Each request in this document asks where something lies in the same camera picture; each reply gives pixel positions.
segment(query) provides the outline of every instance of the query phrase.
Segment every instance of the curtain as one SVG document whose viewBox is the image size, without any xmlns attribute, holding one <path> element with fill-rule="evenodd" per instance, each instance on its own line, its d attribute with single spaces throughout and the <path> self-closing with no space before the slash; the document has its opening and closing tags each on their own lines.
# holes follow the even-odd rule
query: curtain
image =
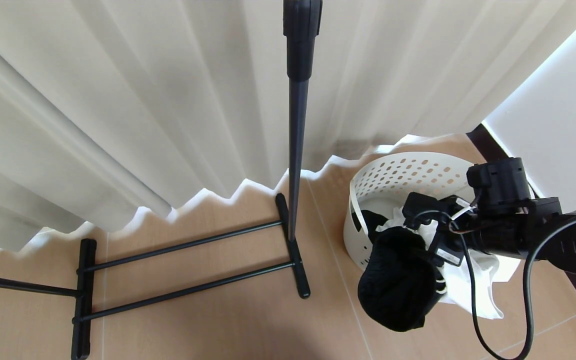
<svg viewBox="0 0 576 360">
<path fill-rule="evenodd" d="M 574 29 L 576 0 L 326 1 L 304 167 L 473 129 Z M 287 165 L 280 0 L 0 1 L 0 247 Z"/>
</svg>

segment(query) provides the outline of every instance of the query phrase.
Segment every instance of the laundry basket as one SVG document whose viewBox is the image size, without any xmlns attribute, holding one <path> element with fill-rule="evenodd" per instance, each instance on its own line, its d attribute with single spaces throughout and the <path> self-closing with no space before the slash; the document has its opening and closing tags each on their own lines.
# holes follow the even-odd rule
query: laundry basket
<svg viewBox="0 0 576 360">
<path fill-rule="evenodd" d="M 343 224 L 343 242 L 348 255 L 362 270 L 366 269 L 373 244 L 361 210 L 393 218 L 393 209 L 403 207 L 411 192 L 438 199 L 451 195 L 467 201 L 474 199 L 466 171 L 473 166 L 459 157 L 438 152 L 393 153 L 371 161 L 350 181 L 350 200 Z M 357 230 L 352 214 L 361 228 Z"/>
</svg>

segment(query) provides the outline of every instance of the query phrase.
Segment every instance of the black garment rack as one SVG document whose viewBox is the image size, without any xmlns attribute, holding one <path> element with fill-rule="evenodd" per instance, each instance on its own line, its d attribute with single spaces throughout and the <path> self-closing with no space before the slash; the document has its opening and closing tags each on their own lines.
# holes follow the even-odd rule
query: black garment rack
<svg viewBox="0 0 576 360">
<path fill-rule="evenodd" d="M 187 243 L 176 244 L 158 250 L 140 253 L 95 264 L 97 241 L 94 239 L 81 240 L 79 248 L 79 264 L 77 273 L 77 289 L 56 287 L 49 285 L 32 284 L 29 282 L 0 278 L 0 288 L 51 294 L 57 296 L 74 297 L 75 316 L 72 319 L 72 348 L 70 357 L 73 360 L 84 360 L 90 355 L 90 322 L 94 319 L 107 317 L 142 306 L 160 303 L 162 301 L 187 296 L 202 290 L 208 290 L 236 281 L 253 278 L 281 269 L 292 268 L 297 284 L 297 292 L 302 299 L 311 295 L 311 289 L 306 278 L 306 271 L 302 256 L 297 246 L 295 228 L 297 226 L 297 205 L 299 199 L 299 183 L 302 171 L 302 157 L 304 152 L 304 132 L 306 127 L 306 104 L 308 99 L 308 84 L 313 73 L 313 57 L 315 37 L 320 32 L 322 20 L 322 0 L 284 0 L 283 1 L 283 34 L 286 36 L 287 48 L 287 74 L 288 74 L 288 128 L 289 128 L 289 166 L 288 166 L 288 193 L 290 210 L 286 205 L 286 198 L 279 193 L 275 196 L 279 220 L 226 232 L 224 234 L 206 237 Z M 235 237 L 281 225 L 285 243 L 288 248 L 290 261 L 273 266 L 256 269 L 239 275 L 222 278 L 201 285 L 188 287 L 145 300 L 127 303 L 126 305 L 110 309 L 93 311 L 92 294 L 95 271 L 107 269 L 121 264 L 135 262 L 157 255 L 187 249 L 201 244 L 215 242 L 221 239 Z"/>
</svg>

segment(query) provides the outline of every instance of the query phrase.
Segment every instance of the brown floor tile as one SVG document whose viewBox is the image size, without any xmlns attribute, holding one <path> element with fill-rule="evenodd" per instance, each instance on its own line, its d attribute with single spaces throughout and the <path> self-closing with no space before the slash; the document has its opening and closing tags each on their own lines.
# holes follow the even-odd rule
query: brown floor tile
<svg viewBox="0 0 576 360">
<path fill-rule="evenodd" d="M 474 163 L 484 162 L 473 144 L 464 135 L 444 136 L 414 145 L 396 148 L 404 151 L 446 153 Z M 474 333 L 471 315 L 456 305 L 438 304 L 426 318 L 425 327 L 406 333 L 392 332 L 372 321 L 357 300 L 357 284 L 361 270 L 351 260 L 343 242 L 343 224 L 348 210 L 348 186 L 364 164 L 376 158 L 371 155 L 348 166 L 329 164 L 310 186 L 326 224 L 343 278 L 350 290 L 359 321 L 375 360 L 393 358 L 480 359 L 486 351 Z M 544 330 L 576 315 L 576 292 L 562 271 L 550 264 L 536 264 L 532 278 L 532 294 L 537 331 Z M 525 333 L 521 276 L 507 284 L 494 285 L 494 300 L 505 319 L 480 321 L 482 333 L 494 349 L 503 349 L 521 341 Z"/>
<path fill-rule="evenodd" d="M 312 295 L 282 269 L 105 318 L 105 359 L 368 359 L 366 344 L 306 181 L 297 241 Z M 206 198 L 175 223 L 147 216 L 111 234 L 109 259 L 278 219 L 274 197 L 246 186 L 236 203 Z M 111 268 L 116 306 L 288 260 L 279 227 Z"/>
<path fill-rule="evenodd" d="M 42 234 L 44 246 L 26 246 L 19 253 L 0 251 L 0 278 L 75 289 L 80 242 L 98 241 L 97 260 L 105 259 L 106 232 Z M 103 294 L 103 278 L 94 278 L 94 302 Z M 75 299 L 66 296 L 0 289 L 0 360 L 68 359 L 71 355 Z M 101 351 L 101 322 L 92 323 L 90 359 Z"/>
<path fill-rule="evenodd" d="M 500 353 L 505 358 L 517 356 L 523 342 Z M 535 336 L 528 358 L 531 360 L 576 359 L 576 317 Z"/>
</svg>

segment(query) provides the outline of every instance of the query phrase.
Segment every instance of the wall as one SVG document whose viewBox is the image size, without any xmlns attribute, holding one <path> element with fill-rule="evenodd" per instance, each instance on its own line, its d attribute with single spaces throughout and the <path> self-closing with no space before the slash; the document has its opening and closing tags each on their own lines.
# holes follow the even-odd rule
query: wall
<svg viewBox="0 0 576 360">
<path fill-rule="evenodd" d="M 484 125 L 509 155 L 523 158 L 540 195 L 576 210 L 576 31 Z"/>
</svg>

